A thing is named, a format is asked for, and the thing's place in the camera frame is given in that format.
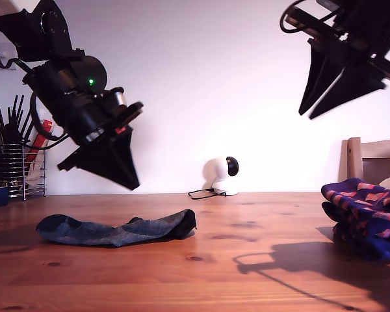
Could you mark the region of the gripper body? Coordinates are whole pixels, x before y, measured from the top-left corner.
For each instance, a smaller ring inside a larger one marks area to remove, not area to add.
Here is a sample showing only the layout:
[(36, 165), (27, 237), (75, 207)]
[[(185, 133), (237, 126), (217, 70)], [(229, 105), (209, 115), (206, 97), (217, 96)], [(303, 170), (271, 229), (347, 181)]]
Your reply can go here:
[(142, 113), (143, 103), (127, 106), (121, 99), (121, 94), (59, 94), (51, 97), (51, 114), (78, 148), (96, 147)]

